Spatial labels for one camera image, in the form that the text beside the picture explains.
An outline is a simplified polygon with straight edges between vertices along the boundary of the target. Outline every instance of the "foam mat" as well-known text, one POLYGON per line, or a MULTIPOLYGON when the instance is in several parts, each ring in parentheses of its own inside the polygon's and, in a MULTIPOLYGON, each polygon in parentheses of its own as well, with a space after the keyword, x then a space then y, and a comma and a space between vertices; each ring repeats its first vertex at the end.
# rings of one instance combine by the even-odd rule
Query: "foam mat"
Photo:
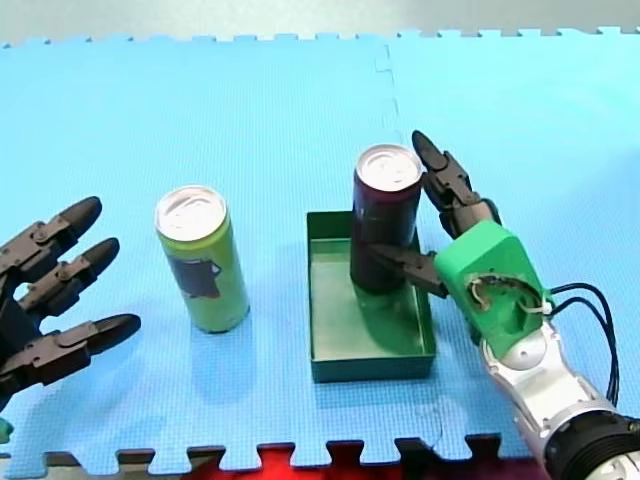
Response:
MULTIPOLYGON (((349 208, 357 155, 406 143, 414 128, 498 203, 547 285, 605 291, 620 407, 640 414, 640 35, 530 33, 121 37, 0 50, 0 238, 98 195, 104 212, 67 257, 107 236, 122 244, 81 302, 44 328, 126 311, 143 320, 90 368, 11 401, 7 475, 43 475, 48 452, 112 474, 128 449, 155 451, 151 473, 181 473, 187 448, 203 446, 226 448, 225 469, 255 468, 256 446, 268 443, 295 444, 295 465, 322 465, 325 443, 340 440, 363 440, 364 463, 390 462, 394 439, 415 437, 457 459, 470 453, 466 434, 494 432, 502 455, 526 454, 450 301, 432 301, 432 378, 312 383, 305 213, 349 208), (252 313, 224 336, 191 327, 153 231, 155 202, 186 183, 213 186, 230 205, 252 313)), ((419 219, 425 249, 446 244, 426 199, 419 219)), ((578 310, 558 324, 572 365, 604 388, 597 322, 578 310)))

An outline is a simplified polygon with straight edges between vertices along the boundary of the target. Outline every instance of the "black robotic finger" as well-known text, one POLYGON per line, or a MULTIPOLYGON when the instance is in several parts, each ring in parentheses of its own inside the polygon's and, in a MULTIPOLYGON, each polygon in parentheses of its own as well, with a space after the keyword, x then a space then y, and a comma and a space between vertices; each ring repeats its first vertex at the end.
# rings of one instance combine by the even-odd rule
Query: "black robotic finger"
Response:
POLYGON ((502 223, 496 205, 473 191, 469 175, 449 152, 441 153, 417 130, 411 140, 427 169, 423 189, 440 212, 440 223, 449 236, 457 238, 483 220, 502 223))
POLYGON ((33 340, 2 365, 0 398, 37 383, 49 385, 87 367, 91 356, 122 343, 139 328, 138 316, 116 315, 33 340))
POLYGON ((410 249, 381 244, 370 245, 369 250, 377 262, 402 272, 404 278, 412 285, 440 298, 447 297, 447 288, 438 277, 433 264, 435 252, 425 255, 410 249))
POLYGON ((60 262, 20 300, 25 313, 39 325, 48 316, 57 317, 79 300, 79 294, 96 281, 115 259, 120 245, 109 238, 78 256, 71 263, 60 262))
POLYGON ((98 197, 70 206, 48 223, 36 222, 0 247, 0 277, 10 276, 6 287, 36 282, 54 268, 57 259, 94 224, 102 211, 98 197))

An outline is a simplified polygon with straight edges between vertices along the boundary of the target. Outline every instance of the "black cable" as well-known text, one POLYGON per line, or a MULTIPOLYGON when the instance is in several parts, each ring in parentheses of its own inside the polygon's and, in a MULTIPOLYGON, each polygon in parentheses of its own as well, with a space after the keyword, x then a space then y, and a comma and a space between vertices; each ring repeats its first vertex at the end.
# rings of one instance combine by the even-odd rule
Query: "black cable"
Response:
POLYGON ((560 305, 556 306, 552 312, 551 316, 554 316, 564 309, 569 307, 574 303, 581 303, 589 308, 594 316, 598 319, 598 323, 602 327, 602 330, 606 336, 607 344, 609 346, 609 350, 611 351, 611 369, 609 372, 609 386, 607 388, 607 399, 613 404, 617 405, 618 403, 618 392, 620 387, 620 371, 619 371, 619 362, 618 362, 618 352, 617 352, 617 344, 616 344, 616 336, 615 330, 613 327, 613 317, 611 315, 611 309, 609 308, 609 303, 605 298, 604 294, 593 285, 588 283, 571 283, 568 285, 562 285, 556 288, 552 288, 550 292, 552 294, 567 292, 570 290, 588 290, 592 292, 600 303, 602 304, 602 308, 604 310, 604 318, 598 311, 598 309, 591 303, 589 300, 582 297, 571 297, 568 300, 565 300, 560 305))
POLYGON ((618 370, 618 354, 616 351, 616 343, 615 338, 610 335, 610 331, 605 319, 602 317, 600 312, 598 312, 597 308, 586 298, 582 297, 571 297, 568 300, 565 300, 560 305, 558 305, 552 312, 551 315, 556 315, 567 307, 573 305, 574 303, 581 303, 591 310, 594 316, 598 319, 598 323, 602 327, 602 330, 605 333, 607 338, 607 344, 609 346, 609 350, 611 351, 611 368, 609 373, 609 386, 607 388, 607 399, 611 401, 614 405, 618 401, 618 389, 619 389, 619 370, 618 370))

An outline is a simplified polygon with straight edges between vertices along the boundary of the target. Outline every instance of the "green tray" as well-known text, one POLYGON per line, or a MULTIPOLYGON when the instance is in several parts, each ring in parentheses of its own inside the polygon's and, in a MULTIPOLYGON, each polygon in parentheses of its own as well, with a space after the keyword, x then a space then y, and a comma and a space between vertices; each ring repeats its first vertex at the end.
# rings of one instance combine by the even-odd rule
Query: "green tray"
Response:
MULTIPOLYGON (((351 212, 307 214, 311 366, 316 382, 420 378, 436 354, 426 294, 369 295, 349 276, 351 212)), ((418 236, 414 248, 419 248, 418 236)))

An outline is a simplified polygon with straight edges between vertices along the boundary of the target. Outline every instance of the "aluminum can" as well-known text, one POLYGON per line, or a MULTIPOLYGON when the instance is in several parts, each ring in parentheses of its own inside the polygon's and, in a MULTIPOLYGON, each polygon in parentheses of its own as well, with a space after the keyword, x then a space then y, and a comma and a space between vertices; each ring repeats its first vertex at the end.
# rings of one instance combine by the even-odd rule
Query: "aluminum can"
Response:
POLYGON ((188 185, 157 204, 155 227, 192 322, 226 332, 249 311, 249 300, 224 198, 188 185))
POLYGON ((372 294, 404 284, 398 272, 376 261, 367 246, 409 247, 415 234, 421 193, 420 158, 400 145, 375 145, 358 159, 354 172, 351 280, 372 294))

